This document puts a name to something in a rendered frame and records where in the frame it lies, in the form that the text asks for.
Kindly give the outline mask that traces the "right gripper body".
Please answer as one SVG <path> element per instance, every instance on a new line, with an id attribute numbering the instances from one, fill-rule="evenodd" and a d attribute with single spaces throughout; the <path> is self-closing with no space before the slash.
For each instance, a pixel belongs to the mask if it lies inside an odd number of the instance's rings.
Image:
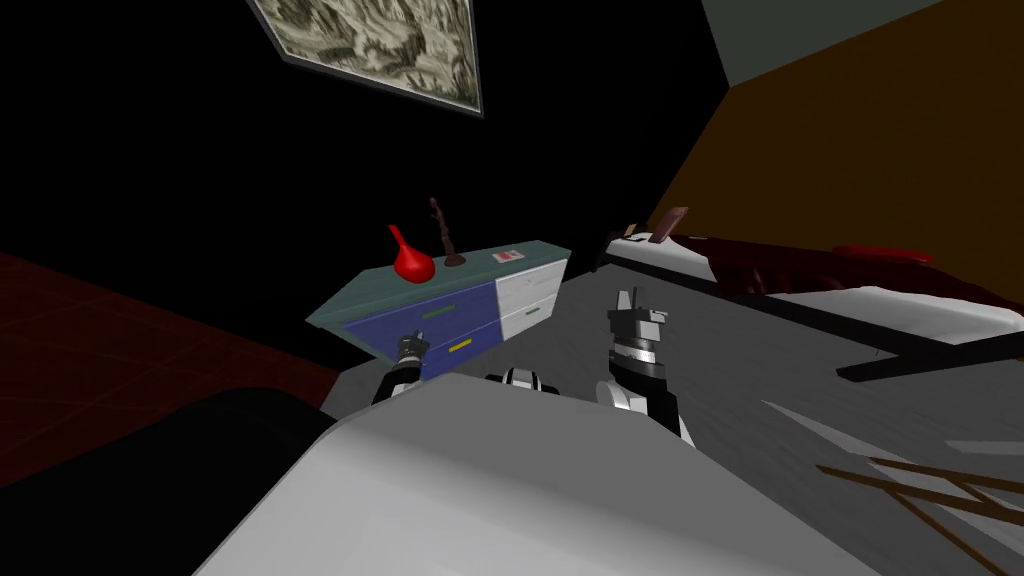
<path id="1" fill-rule="evenodd" d="M 620 308 L 607 313 L 614 341 L 628 347 L 648 347 L 662 340 L 668 315 L 649 308 Z"/>

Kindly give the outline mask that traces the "blue drawer front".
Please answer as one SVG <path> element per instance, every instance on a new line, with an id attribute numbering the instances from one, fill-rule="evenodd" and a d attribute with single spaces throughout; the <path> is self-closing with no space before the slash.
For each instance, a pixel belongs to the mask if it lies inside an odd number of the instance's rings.
<path id="1" fill-rule="evenodd" d="M 431 380 L 450 372 L 460 364 L 474 358 L 503 341 L 500 321 L 496 320 L 473 328 L 456 328 L 453 334 L 437 330 L 424 330 L 424 339 L 431 346 L 421 360 L 421 379 Z M 472 343 L 455 353 L 449 347 L 466 339 Z"/>
<path id="2" fill-rule="evenodd" d="M 456 310 L 423 319 L 427 312 L 455 304 Z M 396 308 L 374 313 L 353 320 L 343 328 L 367 343 L 394 343 L 414 329 L 437 330 L 453 334 L 456 328 L 473 328 L 499 319 L 499 306 L 493 282 L 462 288 Z"/>

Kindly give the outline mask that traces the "teal dresser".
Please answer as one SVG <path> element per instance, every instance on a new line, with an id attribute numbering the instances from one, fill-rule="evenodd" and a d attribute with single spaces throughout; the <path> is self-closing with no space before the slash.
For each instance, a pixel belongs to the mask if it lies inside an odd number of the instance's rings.
<path id="1" fill-rule="evenodd" d="M 506 250 L 518 250 L 524 258 L 500 264 L 492 257 L 493 253 Z M 568 260 L 570 255 L 570 250 L 566 248 L 538 240 L 467 252 L 464 255 L 466 262 L 458 268 L 446 268 L 443 258 L 437 258 L 435 276 L 423 284 L 404 281 L 391 268 L 368 269 L 322 304 L 307 320 L 360 349 L 395 364 L 398 362 L 396 355 L 399 339 L 393 344 L 367 343 L 348 333 L 343 325 L 374 313 L 477 284 L 493 282 L 495 286 L 498 278 L 561 259 Z"/>

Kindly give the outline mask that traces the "white drawer front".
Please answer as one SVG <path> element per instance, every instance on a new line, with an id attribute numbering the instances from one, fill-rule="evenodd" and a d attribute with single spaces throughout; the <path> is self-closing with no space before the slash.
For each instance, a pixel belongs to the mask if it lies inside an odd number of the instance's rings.
<path id="1" fill-rule="evenodd" d="M 498 278 L 495 288 L 499 316 L 508 316 L 555 295 L 561 285 L 567 261 L 561 259 Z"/>
<path id="2" fill-rule="evenodd" d="M 505 341 L 512 339 L 518 334 L 530 329 L 540 322 L 548 319 L 554 310 L 557 300 L 557 295 L 553 294 L 548 296 L 538 302 L 526 305 L 520 310 L 510 313 L 501 318 L 501 331 L 502 336 Z M 524 313 L 528 308 L 534 308 L 540 306 L 540 311 L 530 314 L 528 316 Z"/>

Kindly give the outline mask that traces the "red vase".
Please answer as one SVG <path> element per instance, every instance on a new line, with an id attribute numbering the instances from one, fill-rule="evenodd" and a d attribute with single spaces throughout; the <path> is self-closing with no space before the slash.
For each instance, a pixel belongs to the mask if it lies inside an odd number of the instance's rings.
<path id="1" fill-rule="evenodd" d="M 436 272 L 433 259 L 414 249 L 396 225 L 388 225 L 388 230 L 398 245 L 398 253 L 393 262 L 395 274 L 413 284 L 429 282 Z"/>

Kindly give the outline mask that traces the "brown wooden statuette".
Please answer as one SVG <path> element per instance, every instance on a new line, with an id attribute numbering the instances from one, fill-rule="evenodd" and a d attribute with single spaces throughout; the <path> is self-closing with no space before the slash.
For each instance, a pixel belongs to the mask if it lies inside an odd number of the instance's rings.
<path id="1" fill-rule="evenodd" d="M 455 250 L 450 240 L 449 227 L 446 224 L 443 211 L 434 197 L 429 199 L 429 203 L 433 210 L 432 216 L 437 221 L 440 231 L 440 238 L 445 252 L 444 265 L 446 268 L 458 268 L 463 265 L 466 262 L 466 259 Z"/>

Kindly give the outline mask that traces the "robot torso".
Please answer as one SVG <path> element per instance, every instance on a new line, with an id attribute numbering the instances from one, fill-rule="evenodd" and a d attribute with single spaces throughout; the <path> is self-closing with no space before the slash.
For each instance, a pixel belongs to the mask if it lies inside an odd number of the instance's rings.
<path id="1" fill-rule="evenodd" d="M 878 576 L 645 415 L 447 374 L 323 434 L 194 576 Z"/>

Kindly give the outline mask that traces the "white bed with red blanket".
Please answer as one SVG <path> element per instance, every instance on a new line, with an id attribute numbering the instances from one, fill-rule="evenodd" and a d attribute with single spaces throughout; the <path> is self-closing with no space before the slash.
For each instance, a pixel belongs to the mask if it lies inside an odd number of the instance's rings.
<path id="1" fill-rule="evenodd" d="M 653 231 L 610 232 L 598 264 L 647 274 L 883 352 L 851 382 L 1024 358 L 1024 304 L 931 265 L 920 252 L 829 251 L 688 236 L 674 208 Z"/>

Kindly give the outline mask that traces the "framed landscape picture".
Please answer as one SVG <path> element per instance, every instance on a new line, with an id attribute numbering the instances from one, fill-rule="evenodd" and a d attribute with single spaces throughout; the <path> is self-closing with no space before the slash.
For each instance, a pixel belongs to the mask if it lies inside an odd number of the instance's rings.
<path id="1" fill-rule="evenodd" d="M 474 0 L 246 0 L 290 64 L 484 115 Z"/>

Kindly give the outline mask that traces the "brown wooden rack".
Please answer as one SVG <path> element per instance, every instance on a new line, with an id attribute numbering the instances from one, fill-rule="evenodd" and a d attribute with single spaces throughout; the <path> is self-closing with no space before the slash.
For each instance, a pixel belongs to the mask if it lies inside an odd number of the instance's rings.
<path id="1" fill-rule="evenodd" d="M 1024 497 L 1024 482 L 878 456 L 869 456 L 867 460 L 870 466 L 883 474 L 882 478 L 824 465 L 819 465 L 817 469 L 884 492 L 992 576 L 1011 576 L 1007 569 L 980 552 L 921 505 L 932 504 L 1024 557 L 1024 508 L 995 495 L 1002 492 Z"/>

